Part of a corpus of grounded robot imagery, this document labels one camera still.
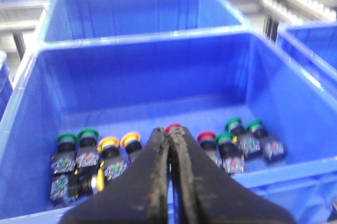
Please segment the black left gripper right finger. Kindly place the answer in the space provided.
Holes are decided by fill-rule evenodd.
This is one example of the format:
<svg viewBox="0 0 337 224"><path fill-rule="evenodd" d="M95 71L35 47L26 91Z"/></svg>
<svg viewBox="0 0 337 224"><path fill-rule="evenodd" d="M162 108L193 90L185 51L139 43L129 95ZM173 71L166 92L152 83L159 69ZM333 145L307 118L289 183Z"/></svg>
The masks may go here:
<svg viewBox="0 0 337 224"><path fill-rule="evenodd" d="M175 223L296 223L216 166L188 128L170 131Z"/></svg>

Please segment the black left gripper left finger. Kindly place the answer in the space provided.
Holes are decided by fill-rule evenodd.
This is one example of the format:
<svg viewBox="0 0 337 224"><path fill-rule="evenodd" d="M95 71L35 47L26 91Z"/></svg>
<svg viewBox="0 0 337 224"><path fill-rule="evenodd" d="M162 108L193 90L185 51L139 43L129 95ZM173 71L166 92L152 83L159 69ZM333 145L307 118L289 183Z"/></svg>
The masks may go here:
<svg viewBox="0 0 337 224"><path fill-rule="evenodd" d="M60 219L61 223L167 223L170 144L157 127L131 165L105 189Z"/></svg>

